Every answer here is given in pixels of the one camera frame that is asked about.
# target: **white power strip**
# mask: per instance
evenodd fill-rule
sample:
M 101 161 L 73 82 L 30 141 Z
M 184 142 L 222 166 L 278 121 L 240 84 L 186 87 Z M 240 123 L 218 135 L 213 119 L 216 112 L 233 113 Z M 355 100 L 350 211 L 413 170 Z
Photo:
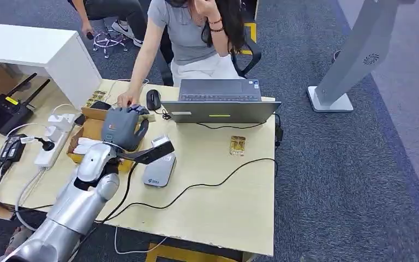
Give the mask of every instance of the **white power strip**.
M 73 126 L 75 124 L 75 114 L 63 114 L 54 116 L 51 115 L 47 120 L 49 128 L 51 126 L 60 132 L 60 137 L 56 141 L 52 141 L 55 144 L 55 147 L 51 151 L 44 151 L 41 149 L 38 156 L 34 160 L 34 164 L 40 168 L 51 168 L 57 160 L 58 155 L 60 154 L 63 146 L 68 140 L 68 135 L 70 134 Z

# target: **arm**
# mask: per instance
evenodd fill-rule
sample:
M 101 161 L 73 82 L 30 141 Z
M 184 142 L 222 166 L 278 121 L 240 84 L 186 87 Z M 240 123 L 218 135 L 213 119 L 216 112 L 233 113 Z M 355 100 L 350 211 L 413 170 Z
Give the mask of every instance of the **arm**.
M 118 106 L 126 107 L 128 102 L 131 102 L 132 104 L 139 103 L 142 83 L 148 75 L 148 72 L 150 72 L 150 68 L 152 67 L 155 56 L 157 55 L 161 37 L 163 36 L 163 30 L 164 28 L 157 26 L 151 18 L 148 18 L 145 39 L 143 40 L 142 48 L 140 49 L 136 62 L 134 63 L 129 89 L 118 96 Z
M 208 18 L 214 49 L 216 49 L 216 52 L 220 56 L 227 56 L 229 54 L 229 38 L 225 34 L 224 30 L 219 32 L 213 31 L 223 29 L 221 14 L 219 13 L 218 6 L 216 5 L 216 0 L 194 0 L 194 5 L 197 13 Z
M 221 14 L 219 10 L 216 9 L 214 13 L 208 16 L 209 28 L 211 30 L 220 30 L 223 28 L 223 23 L 220 21 Z M 224 57 L 229 54 L 229 38 L 225 34 L 224 30 L 220 32 L 213 32 L 211 31 L 211 37 L 213 38 L 213 45 L 216 52 L 219 56 Z
M 91 32 L 94 34 L 94 30 L 92 30 L 91 23 L 89 22 L 89 19 L 87 17 L 86 8 L 84 6 L 83 0 L 73 0 L 73 5 L 76 8 L 76 11 L 78 11 L 78 14 L 80 15 L 81 21 L 82 21 L 82 32 L 84 35 L 87 34 L 87 32 Z

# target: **white desk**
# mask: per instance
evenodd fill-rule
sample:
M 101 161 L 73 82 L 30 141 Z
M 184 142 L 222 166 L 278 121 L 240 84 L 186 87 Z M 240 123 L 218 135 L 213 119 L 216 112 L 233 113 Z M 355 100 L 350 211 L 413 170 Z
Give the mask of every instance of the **white desk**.
M 101 77 L 77 31 L 0 25 L 0 62 L 23 74 L 51 77 L 80 108 Z
M 103 80 L 100 89 L 108 92 L 112 84 L 112 80 Z M 115 102 L 117 95 L 127 88 L 127 82 L 116 82 L 108 102 Z M 175 100 L 178 97 L 177 88 L 146 85 L 140 99 L 141 104 L 145 104 L 145 95 L 150 89 L 157 89 L 163 100 Z M 45 112 L 49 112 L 55 104 L 63 102 L 55 102 L 56 94 L 52 97 L 54 97 L 50 100 L 52 104 L 42 107 Z M 177 156 L 174 172 L 166 187 L 153 188 L 142 183 L 145 166 L 138 165 L 132 176 L 131 189 L 125 205 L 138 201 L 164 206 L 191 184 L 219 183 L 245 162 L 258 158 L 274 158 L 274 116 L 270 117 L 265 124 L 255 128 L 218 130 L 211 130 L 196 124 L 176 124 L 160 116 L 156 118 L 157 121 L 149 126 L 143 147 L 144 149 L 149 147 L 152 139 L 167 134 Z M 22 132 L 27 135 L 38 135 L 38 132 L 42 133 L 42 131 L 42 128 L 35 126 L 22 129 Z M 244 157 L 229 154 L 229 141 L 232 135 L 247 138 Z M 4 203 L 13 204 L 22 185 L 37 170 L 33 165 L 33 160 L 40 146 L 38 144 L 29 146 L 29 150 L 25 149 L 20 162 L 10 169 L 0 185 L 0 199 Z M 23 206 L 35 207 L 54 202 L 55 196 L 66 184 L 75 167 L 65 154 L 66 149 L 67 146 L 63 149 L 55 166 L 44 174 Z M 122 199 L 127 174 L 120 174 L 120 179 L 121 185 L 118 192 L 107 202 L 99 219 L 111 212 Z M 133 206 L 107 224 L 272 256 L 274 163 L 263 160 L 249 164 L 219 187 L 190 189 L 165 210 Z

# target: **woman's hand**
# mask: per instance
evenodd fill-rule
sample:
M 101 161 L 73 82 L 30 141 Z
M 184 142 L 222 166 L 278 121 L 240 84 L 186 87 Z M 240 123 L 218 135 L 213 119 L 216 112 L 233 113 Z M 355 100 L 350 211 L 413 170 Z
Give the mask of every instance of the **woman's hand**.
M 119 108 L 127 108 L 129 105 L 139 103 L 140 91 L 136 89 L 129 89 L 126 92 L 120 94 L 117 98 L 117 104 Z
M 198 14 L 206 16 L 208 19 L 213 17 L 217 17 L 217 19 L 220 18 L 216 0 L 194 0 L 194 5 L 195 11 Z
M 87 33 L 91 33 L 92 35 L 95 35 L 94 29 L 92 29 L 91 23 L 89 21 L 83 22 L 81 31 L 84 35 L 87 35 Z

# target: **laptop keyboard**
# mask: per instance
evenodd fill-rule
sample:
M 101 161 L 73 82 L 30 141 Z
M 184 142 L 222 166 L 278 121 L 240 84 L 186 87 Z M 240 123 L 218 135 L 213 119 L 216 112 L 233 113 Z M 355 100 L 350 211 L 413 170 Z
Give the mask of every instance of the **laptop keyboard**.
M 208 94 L 184 94 L 181 101 L 259 101 L 258 96 L 225 96 L 225 95 L 208 95 Z

